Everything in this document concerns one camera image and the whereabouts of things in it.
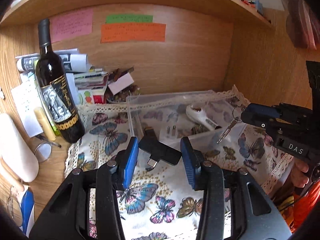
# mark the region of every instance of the wine label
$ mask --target wine label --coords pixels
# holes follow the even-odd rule
[[[65,130],[73,126],[79,119],[76,108],[72,103],[68,91],[66,77],[63,75],[50,82],[50,85],[41,88],[44,102],[55,123],[61,123],[73,117],[66,123],[57,124],[59,130]]]

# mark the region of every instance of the white bottle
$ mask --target white bottle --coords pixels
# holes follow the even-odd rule
[[[38,175],[38,160],[7,113],[0,114],[0,157],[24,182]]]

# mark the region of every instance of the wine bottle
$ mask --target wine bottle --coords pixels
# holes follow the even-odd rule
[[[44,102],[62,137],[75,143],[84,135],[85,129],[71,97],[61,58],[52,50],[49,19],[40,21],[38,33],[40,59],[35,74]]]

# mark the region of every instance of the human hand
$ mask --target human hand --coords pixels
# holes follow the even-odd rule
[[[295,187],[304,187],[309,182],[309,178],[304,174],[308,170],[308,164],[297,158],[294,159],[294,166],[291,170],[291,181]]]

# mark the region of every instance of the green paper note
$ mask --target green paper note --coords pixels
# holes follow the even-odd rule
[[[106,23],[151,23],[153,15],[143,14],[110,14],[106,18]]]

